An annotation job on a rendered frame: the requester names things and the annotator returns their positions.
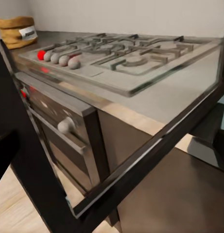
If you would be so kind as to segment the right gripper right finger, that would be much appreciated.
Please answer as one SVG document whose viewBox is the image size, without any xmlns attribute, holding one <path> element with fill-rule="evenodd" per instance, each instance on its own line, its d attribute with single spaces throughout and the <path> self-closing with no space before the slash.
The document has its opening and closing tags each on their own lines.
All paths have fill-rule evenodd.
<svg viewBox="0 0 224 233">
<path fill-rule="evenodd" d="M 218 129 L 213 139 L 213 147 L 224 162 L 224 130 Z"/>
</svg>

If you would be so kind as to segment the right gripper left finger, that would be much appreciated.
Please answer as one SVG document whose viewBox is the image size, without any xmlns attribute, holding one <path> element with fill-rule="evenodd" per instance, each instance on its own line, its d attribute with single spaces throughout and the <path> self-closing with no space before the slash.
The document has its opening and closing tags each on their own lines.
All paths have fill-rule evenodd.
<svg viewBox="0 0 224 233">
<path fill-rule="evenodd" d="M 16 129 L 0 133 L 0 179 L 20 149 L 20 139 Z"/>
</svg>

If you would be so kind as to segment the microwave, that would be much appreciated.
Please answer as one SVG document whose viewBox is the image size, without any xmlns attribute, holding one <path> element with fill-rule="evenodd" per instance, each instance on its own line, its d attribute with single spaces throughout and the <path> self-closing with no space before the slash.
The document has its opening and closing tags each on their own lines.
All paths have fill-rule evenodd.
<svg viewBox="0 0 224 233">
<path fill-rule="evenodd" d="M 0 0 L 0 133 L 50 233 L 92 233 L 224 96 L 224 0 Z"/>
</svg>

